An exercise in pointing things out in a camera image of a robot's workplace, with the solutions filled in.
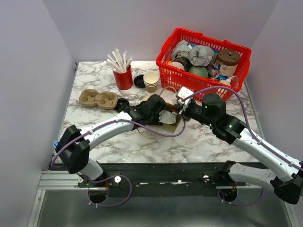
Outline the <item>beige paper bag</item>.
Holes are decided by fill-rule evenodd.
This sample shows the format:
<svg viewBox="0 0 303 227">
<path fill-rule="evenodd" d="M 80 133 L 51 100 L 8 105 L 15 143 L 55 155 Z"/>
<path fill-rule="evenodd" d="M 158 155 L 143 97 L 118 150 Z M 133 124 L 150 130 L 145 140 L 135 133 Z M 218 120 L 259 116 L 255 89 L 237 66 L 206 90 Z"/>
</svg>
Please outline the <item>beige paper bag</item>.
<svg viewBox="0 0 303 227">
<path fill-rule="evenodd" d="M 161 90 L 159 96 L 161 96 L 166 101 L 166 108 L 159 113 L 159 117 L 157 118 L 161 125 L 153 124 L 149 127 L 154 131 L 159 132 L 160 134 L 175 135 L 181 133 L 185 129 L 184 121 L 179 115 L 172 112 L 173 103 L 171 101 L 167 101 L 162 94 L 165 90 L 177 93 L 177 90 L 172 86 L 166 86 Z"/>
</svg>

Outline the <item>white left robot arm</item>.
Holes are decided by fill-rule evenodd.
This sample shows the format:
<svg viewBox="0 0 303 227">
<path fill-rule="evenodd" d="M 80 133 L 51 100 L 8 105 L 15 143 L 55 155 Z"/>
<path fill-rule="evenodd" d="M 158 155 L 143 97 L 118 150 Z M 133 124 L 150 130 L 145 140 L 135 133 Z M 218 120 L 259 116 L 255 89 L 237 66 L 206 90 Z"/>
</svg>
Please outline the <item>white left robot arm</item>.
<svg viewBox="0 0 303 227">
<path fill-rule="evenodd" d="M 127 106 L 118 115 L 104 122 L 78 129 L 72 125 L 63 133 L 54 159 L 60 158 L 69 174 L 81 173 L 95 186 L 105 181 L 103 168 L 89 158 L 90 151 L 102 142 L 119 134 L 133 131 L 142 125 L 157 124 L 160 112 L 166 108 L 166 102 L 157 94 L 136 106 Z"/>
</svg>

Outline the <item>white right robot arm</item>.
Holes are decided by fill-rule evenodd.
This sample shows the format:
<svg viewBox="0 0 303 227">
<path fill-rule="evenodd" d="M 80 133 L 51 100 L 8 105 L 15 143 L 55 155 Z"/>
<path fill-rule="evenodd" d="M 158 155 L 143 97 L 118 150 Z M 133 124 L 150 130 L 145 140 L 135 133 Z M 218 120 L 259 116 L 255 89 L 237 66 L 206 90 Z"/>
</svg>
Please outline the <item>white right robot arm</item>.
<svg viewBox="0 0 303 227">
<path fill-rule="evenodd" d="M 223 185 L 231 182 L 254 184 L 271 190 L 281 200 L 297 204 L 303 193 L 303 164 L 258 136 L 248 124 L 226 112 L 226 102 L 216 93 L 203 97 L 202 105 L 193 100 L 190 91 L 177 95 L 183 116 L 212 129 L 213 134 L 257 159 L 266 169 L 246 167 L 227 161 L 218 173 Z"/>
</svg>

